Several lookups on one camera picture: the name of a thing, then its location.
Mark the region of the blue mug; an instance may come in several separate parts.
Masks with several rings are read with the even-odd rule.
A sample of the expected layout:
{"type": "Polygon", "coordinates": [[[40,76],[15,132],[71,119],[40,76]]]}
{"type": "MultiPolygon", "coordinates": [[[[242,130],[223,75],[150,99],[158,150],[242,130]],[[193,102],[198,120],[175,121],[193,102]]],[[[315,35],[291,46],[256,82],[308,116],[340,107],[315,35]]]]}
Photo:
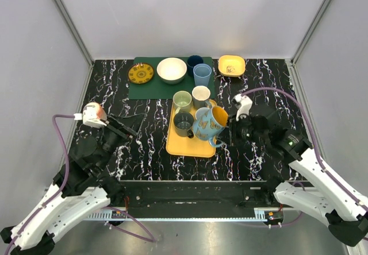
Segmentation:
{"type": "Polygon", "coordinates": [[[228,113],[220,106],[207,109],[194,122],[193,133],[198,139],[208,141],[212,147],[219,148],[225,145],[225,142],[218,140],[217,137],[225,129],[228,117],[228,113]]]}

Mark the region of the white grey mug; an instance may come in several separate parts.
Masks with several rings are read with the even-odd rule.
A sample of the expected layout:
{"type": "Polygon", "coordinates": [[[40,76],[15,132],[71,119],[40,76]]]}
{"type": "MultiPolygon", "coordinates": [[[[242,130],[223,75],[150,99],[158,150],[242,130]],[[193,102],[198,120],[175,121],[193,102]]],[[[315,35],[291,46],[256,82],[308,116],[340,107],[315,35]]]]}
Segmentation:
{"type": "Polygon", "coordinates": [[[195,112],[195,119],[196,119],[196,120],[200,119],[200,117],[201,117],[202,115],[204,115],[205,113],[207,113],[209,110],[210,110],[210,108],[208,108],[208,107],[202,107],[202,108],[199,108],[199,109],[195,112]]]}

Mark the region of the dark teal mug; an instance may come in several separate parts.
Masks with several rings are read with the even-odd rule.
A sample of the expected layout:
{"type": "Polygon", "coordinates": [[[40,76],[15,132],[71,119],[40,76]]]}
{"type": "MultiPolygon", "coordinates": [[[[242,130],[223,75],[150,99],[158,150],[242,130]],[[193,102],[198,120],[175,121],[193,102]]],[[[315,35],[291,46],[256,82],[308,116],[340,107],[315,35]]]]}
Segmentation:
{"type": "Polygon", "coordinates": [[[180,137],[193,138],[194,117],[188,112],[180,112],[174,116],[175,132],[180,137]]]}

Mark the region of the sage green mug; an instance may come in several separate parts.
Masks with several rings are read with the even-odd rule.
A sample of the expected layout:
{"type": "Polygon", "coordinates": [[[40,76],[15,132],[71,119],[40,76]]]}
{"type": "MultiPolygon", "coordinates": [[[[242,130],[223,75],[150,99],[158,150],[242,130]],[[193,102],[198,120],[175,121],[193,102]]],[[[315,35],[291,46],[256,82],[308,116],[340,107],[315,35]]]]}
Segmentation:
{"type": "Polygon", "coordinates": [[[172,98],[175,114],[189,112],[192,107],[192,95],[187,91],[178,91],[172,98]]]}

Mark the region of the grey faceted mug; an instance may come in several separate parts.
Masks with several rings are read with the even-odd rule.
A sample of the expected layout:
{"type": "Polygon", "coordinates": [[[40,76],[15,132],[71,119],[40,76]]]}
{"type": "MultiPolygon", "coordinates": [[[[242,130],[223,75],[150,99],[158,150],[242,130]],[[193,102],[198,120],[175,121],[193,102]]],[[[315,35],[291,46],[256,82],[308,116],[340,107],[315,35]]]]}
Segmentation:
{"type": "Polygon", "coordinates": [[[202,107],[211,108],[212,104],[209,101],[210,89],[206,86],[196,86],[193,88],[192,92],[193,106],[195,109],[200,109],[202,107]]]}

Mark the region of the pink mug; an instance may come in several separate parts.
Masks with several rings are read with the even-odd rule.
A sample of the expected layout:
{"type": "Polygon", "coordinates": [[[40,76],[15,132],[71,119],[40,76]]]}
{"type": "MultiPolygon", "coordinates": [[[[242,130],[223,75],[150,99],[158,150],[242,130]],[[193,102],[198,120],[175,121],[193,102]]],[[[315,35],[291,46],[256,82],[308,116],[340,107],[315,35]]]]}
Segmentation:
{"type": "Polygon", "coordinates": [[[97,102],[90,102],[83,108],[83,117],[92,120],[107,120],[107,114],[102,106],[97,102]]]}

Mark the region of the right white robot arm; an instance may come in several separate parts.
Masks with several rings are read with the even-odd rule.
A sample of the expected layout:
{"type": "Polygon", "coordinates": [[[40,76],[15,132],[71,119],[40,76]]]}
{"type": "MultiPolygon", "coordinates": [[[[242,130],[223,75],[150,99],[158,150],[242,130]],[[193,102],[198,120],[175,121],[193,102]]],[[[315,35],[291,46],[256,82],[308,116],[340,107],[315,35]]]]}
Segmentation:
{"type": "Polygon", "coordinates": [[[273,177],[261,192],[264,205],[292,206],[314,217],[343,244],[354,247],[367,236],[367,196],[349,185],[319,155],[302,133],[263,116],[242,114],[229,119],[234,144],[246,141],[266,146],[274,157],[305,177],[321,193],[318,197],[273,177]]]}

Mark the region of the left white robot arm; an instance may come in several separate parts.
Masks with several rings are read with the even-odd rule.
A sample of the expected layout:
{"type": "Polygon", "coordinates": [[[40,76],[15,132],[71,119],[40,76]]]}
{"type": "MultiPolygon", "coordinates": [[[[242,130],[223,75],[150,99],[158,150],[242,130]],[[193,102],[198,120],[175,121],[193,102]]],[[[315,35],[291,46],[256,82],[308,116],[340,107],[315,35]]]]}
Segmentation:
{"type": "Polygon", "coordinates": [[[88,215],[126,202],[124,186],[105,169],[117,148],[139,134],[145,115],[67,118],[101,129],[102,136],[88,137],[63,151],[65,163],[41,201],[19,224],[1,230],[5,254],[50,254],[66,232],[88,215]]]}

